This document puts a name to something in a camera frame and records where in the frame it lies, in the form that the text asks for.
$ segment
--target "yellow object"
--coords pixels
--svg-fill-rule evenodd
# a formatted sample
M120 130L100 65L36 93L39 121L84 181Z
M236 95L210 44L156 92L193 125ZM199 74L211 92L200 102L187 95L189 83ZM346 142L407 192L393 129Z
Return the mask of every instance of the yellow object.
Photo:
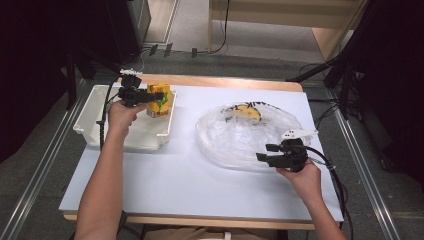
M147 107L147 115L152 118L168 115L169 106L170 106L170 97L171 97L171 87L166 83L154 83L147 84L147 92L163 92L164 96L162 100L156 100L154 102L149 102Z
M231 112L234 116L247 117L257 120L262 120L261 113L254 107L253 103L237 104L227 108L225 112Z

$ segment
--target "yellow box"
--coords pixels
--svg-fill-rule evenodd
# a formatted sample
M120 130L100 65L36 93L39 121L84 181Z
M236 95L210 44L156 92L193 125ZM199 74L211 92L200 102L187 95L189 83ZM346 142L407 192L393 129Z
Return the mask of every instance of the yellow box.
M171 100L171 87L167 83L154 83L147 84L147 92L163 92L164 96L162 100L156 100L149 102L147 107L147 115L152 118L168 115L169 113L169 101Z

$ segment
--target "plastic tray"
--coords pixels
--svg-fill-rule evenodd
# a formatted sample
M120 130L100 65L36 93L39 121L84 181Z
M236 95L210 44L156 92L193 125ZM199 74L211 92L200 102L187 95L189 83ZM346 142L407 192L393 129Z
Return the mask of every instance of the plastic tray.
M112 87L110 96L118 92L119 87ZM103 104L108 86L95 85L84 105L73 129L82 134L90 146L100 146L100 126L96 121L101 119ZM137 120L130 127L124 146L132 149L157 150L161 145L169 141L171 131L172 114L176 91L171 91L169 114L157 118L151 118L146 110L138 113ZM108 130L108 122L105 124L105 136Z

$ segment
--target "wrist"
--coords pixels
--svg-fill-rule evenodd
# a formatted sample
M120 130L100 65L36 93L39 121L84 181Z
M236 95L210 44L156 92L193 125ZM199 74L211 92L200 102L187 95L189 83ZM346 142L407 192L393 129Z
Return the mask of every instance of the wrist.
M124 142L125 137L127 136L127 134L123 131L118 131L118 130L114 130L114 129L109 129L106 135L106 139L113 140L116 142Z
M315 197L315 198L308 198L306 200L303 200L303 203L310 210L317 209L317 208L319 209L319 208L322 208L323 206L326 206L322 196Z

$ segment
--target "transparent plastic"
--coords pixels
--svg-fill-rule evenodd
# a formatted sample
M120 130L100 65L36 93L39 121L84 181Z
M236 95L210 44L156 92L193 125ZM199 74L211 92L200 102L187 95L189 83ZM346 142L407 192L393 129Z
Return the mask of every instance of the transparent plastic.
M254 172L275 171L256 158L257 152L272 154L266 152L265 144L279 144L284 132L302 129L293 114L264 102L211 109L196 127L200 148L208 159L224 168ZM301 139L310 145L311 137Z

